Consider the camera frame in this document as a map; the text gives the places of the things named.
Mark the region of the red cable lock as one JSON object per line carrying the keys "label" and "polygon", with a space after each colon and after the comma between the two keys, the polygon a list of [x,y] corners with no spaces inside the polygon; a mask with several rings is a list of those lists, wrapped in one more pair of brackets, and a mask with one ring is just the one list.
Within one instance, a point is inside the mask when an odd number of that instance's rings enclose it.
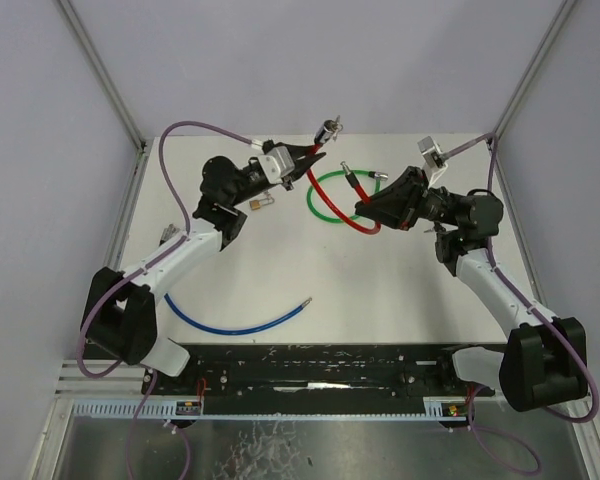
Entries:
{"label": "red cable lock", "polygon": [[[314,136],[313,145],[317,145],[320,150],[330,141],[330,131],[329,125],[332,119],[325,120],[322,125],[319,127],[318,131]],[[346,162],[341,163],[342,174],[347,180],[349,186],[356,192],[359,200],[362,203],[368,203],[370,201],[370,196],[361,186],[360,181],[355,173]],[[358,223],[355,219],[352,219],[349,215],[346,215],[337,205],[336,203],[329,197],[326,191],[322,188],[320,182],[316,178],[315,174],[312,170],[309,170],[308,173],[309,182],[313,190],[318,194],[320,199],[324,202],[324,204],[331,210],[331,212],[344,224],[353,228],[361,234],[373,236],[377,235],[381,230],[381,225],[378,222],[374,223],[373,227],[365,227]]]}

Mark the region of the red lock key bunch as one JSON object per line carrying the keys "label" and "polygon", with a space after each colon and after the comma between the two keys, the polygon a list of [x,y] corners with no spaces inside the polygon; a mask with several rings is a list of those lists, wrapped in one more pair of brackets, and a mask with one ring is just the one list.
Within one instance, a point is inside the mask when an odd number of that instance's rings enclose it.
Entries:
{"label": "red lock key bunch", "polygon": [[329,131],[330,131],[330,139],[335,141],[343,129],[343,124],[341,122],[341,116],[337,115],[334,119],[330,121]]}

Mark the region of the brass padlock with key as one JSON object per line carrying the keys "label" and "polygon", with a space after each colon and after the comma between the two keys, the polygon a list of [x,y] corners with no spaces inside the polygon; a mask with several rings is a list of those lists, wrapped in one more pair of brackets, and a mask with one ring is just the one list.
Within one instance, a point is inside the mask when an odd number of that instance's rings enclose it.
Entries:
{"label": "brass padlock with key", "polygon": [[272,205],[274,203],[275,203],[275,199],[270,194],[267,194],[267,195],[263,195],[261,197],[250,200],[249,208],[252,211],[257,211],[266,206]]}

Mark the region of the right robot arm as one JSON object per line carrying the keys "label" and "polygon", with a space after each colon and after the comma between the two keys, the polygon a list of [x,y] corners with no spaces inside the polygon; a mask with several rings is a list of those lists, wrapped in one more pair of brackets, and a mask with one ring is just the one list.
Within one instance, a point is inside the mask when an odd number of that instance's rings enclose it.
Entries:
{"label": "right robot arm", "polygon": [[438,387],[458,394],[470,383],[501,392],[518,412],[579,400],[589,391],[586,335],[575,318],[560,318],[529,300],[498,265],[492,239],[504,218],[488,189],[457,194],[432,188],[420,168],[407,168],[381,191],[359,201],[357,215],[408,231],[432,222],[438,262],[468,287],[507,338],[499,350],[466,346],[436,369]]}

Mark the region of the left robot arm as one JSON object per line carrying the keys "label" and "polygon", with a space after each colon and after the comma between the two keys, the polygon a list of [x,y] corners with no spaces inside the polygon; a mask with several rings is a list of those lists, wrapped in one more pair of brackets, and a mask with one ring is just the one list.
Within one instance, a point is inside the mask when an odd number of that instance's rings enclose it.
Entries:
{"label": "left robot arm", "polygon": [[131,267],[104,267],[94,275],[78,349],[92,342],[116,364],[142,365],[164,374],[175,393],[192,392],[199,371],[188,363],[188,350],[160,331],[158,304],[185,274],[237,238],[246,221],[240,204],[278,185],[292,189],[322,156],[316,146],[267,141],[263,153],[243,168],[225,156],[209,159],[202,168],[198,206],[186,214],[183,230]]}

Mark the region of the left aluminium frame post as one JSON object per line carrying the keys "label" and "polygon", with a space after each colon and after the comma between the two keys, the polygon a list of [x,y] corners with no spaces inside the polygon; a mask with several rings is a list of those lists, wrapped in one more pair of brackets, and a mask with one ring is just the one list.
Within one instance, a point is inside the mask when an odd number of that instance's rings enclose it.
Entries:
{"label": "left aluminium frame post", "polygon": [[146,146],[145,138],[115,85],[73,2],[70,0],[54,0],[53,4],[84,56],[96,83],[99,85],[126,137],[136,151],[143,151]]}

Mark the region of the aluminium frame post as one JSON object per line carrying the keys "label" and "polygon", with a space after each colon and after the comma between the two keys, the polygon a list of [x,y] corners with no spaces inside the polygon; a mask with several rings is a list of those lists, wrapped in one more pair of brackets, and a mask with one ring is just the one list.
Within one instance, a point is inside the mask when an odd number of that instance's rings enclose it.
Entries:
{"label": "aluminium frame post", "polygon": [[495,124],[492,133],[498,140],[504,136],[509,124],[517,111],[521,108],[536,77],[548,59],[553,46],[558,41],[579,4],[580,1],[578,0],[564,0],[560,2],[557,11],[549,22],[541,40],[537,44],[527,66],[507,101],[504,110]]}
{"label": "aluminium frame post", "polygon": [[99,85],[126,137],[136,151],[143,151],[146,146],[145,138],[115,85],[73,2],[70,0],[54,0],[53,4],[84,56],[96,83]]}

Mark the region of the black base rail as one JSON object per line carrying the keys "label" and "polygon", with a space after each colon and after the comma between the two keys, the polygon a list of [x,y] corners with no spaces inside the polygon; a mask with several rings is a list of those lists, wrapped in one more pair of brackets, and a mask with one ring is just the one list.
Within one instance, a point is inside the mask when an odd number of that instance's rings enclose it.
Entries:
{"label": "black base rail", "polygon": [[313,383],[389,389],[409,395],[464,395],[451,355],[460,344],[190,344],[176,377],[160,374],[162,395],[236,395],[248,389],[300,390]]}

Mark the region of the right aluminium frame post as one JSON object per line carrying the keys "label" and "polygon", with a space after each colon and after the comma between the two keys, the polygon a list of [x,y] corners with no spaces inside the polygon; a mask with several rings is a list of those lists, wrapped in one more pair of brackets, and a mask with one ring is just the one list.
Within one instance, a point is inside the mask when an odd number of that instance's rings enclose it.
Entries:
{"label": "right aluminium frame post", "polygon": [[560,2],[557,11],[549,22],[541,40],[537,44],[527,66],[507,101],[504,110],[495,124],[492,133],[498,140],[504,136],[509,124],[517,111],[521,108],[536,77],[548,59],[553,46],[558,41],[579,4],[580,1],[578,0],[564,0]]}

